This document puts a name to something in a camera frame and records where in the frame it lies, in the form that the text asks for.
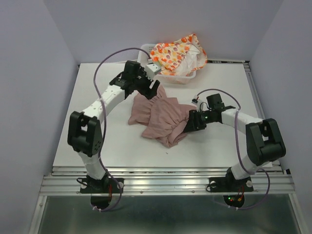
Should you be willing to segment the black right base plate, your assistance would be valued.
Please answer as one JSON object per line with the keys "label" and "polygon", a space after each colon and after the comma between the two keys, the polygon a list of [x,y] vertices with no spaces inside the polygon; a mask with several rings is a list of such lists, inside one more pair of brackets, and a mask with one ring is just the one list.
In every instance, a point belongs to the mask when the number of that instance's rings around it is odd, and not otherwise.
{"label": "black right base plate", "polygon": [[205,189],[210,193],[226,193],[223,196],[225,204],[238,209],[244,205],[245,193],[254,191],[250,177],[241,180],[211,177]]}

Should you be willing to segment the pink skirt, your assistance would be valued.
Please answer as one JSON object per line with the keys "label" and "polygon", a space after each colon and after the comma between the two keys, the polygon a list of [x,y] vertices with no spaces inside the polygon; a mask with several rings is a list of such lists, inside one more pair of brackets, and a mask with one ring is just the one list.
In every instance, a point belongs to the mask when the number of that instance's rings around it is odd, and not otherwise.
{"label": "pink skirt", "polygon": [[128,124],[146,126],[142,137],[155,139],[171,148],[186,137],[183,130],[192,110],[195,110],[194,106],[180,104],[177,98],[168,97],[163,86],[159,86],[157,95],[150,100],[141,94],[134,97]]}

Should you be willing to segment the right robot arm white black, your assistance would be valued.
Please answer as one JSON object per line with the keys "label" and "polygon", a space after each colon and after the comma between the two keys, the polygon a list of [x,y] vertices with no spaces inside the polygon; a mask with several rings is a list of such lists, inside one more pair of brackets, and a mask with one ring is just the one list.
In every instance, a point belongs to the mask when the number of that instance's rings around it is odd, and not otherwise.
{"label": "right robot arm white black", "polygon": [[245,157],[238,156],[238,163],[230,167],[222,177],[211,177],[206,190],[211,193],[236,192],[239,189],[253,190],[251,175],[269,162],[286,154],[286,147],[276,120],[255,118],[240,112],[240,108],[226,106],[220,94],[208,96],[206,102],[198,96],[192,99],[195,110],[189,112],[185,133],[204,130],[210,123],[220,123],[234,128],[246,137]]}

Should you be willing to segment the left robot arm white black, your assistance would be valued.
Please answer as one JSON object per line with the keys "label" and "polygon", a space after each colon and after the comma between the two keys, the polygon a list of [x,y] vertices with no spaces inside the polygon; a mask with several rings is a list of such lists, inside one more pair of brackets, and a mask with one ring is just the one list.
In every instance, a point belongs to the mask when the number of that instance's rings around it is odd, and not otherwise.
{"label": "left robot arm white black", "polygon": [[138,91],[147,99],[157,94],[160,85],[154,77],[161,71],[155,63],[141,66],[135,61],[127,61],[124,70],[110,82],[106,90],[82,112],[74,111],[69,118],[67,143],[81,157],[87,171],[78,182],[88,193],[103,193],[109,188],[109,173],[105,171],[99,153],[106,131],[106,118],[133,91]]}

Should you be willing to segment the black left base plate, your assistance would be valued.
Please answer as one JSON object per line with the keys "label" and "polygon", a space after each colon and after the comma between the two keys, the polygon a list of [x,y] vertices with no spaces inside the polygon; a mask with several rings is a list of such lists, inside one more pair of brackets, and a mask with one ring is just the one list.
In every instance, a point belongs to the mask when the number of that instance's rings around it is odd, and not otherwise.
{"label": "black left base plate", "polygon": [[115,204],[112,203],[113,194],[120,195],[123,193],[124,178],[112,178],[105,176],[101,180],[95,180],[89,176],[79,177],[76,179],[80,184],[80,193],[90,195],[90,204],[93,210],[105,212],[112,210],[119,202],[121,196],[117,198]]}

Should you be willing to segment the orange floral skirt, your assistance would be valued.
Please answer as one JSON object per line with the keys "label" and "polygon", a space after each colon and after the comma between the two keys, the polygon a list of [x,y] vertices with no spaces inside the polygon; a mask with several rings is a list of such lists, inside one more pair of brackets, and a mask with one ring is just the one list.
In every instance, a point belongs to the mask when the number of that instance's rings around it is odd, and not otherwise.
{"label": "orange floral skirt", "polygon": [[208,63],[196,34],[170,43],[158,43],[152,48],[150,57],[160,64],[161,74],[169,76],[188,76]]}

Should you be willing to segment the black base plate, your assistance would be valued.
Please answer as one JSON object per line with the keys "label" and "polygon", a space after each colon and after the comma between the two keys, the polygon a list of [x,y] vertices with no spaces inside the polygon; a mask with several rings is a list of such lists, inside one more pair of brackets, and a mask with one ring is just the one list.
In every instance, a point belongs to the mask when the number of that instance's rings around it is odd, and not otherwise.
{"label": "black base plate", "polygon": [[238,209],[244,205],[245,193],[254,191],[250,177],[241,180],[211,177],[205,189],[210,193],[226,193],[223,196],[225,204]]}
{"label": "black base plate", "polygon": [[76,179],[80,184],[80,193],[90,195],[90,204],[93,210],[105,212],[112,210],[119,202],[121,196],[117,198],[115,204],[112,203],[113,194],[120,195],[123,193],[124,178],[112,178],[105,176],[101,180],[95,180],[89,176],[79,177]]}

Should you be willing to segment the white plastic basket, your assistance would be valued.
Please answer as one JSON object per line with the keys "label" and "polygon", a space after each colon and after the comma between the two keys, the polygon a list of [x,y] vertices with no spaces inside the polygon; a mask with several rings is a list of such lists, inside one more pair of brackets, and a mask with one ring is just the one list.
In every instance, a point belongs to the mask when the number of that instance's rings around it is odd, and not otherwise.
{"label": "white plastic basket", "polygon": [[[151,52],[152,48],[155,46],[155,44],[143,44],[141,46],[141,49],[143,49],[146,52]],[[138,53],[137,62],[141,64],[141,66],[145,66],[147,63],[150,63],[147,55],[140,51]],[[154,77],[154,79],[162,80],[163,82],[167,83],[176,83],[176,84],[187,84],[191,79],[193,79],[196,76],[196,71],[192,71],[187,76],[171,76],[171,75],[163,75],[158,74]]]}

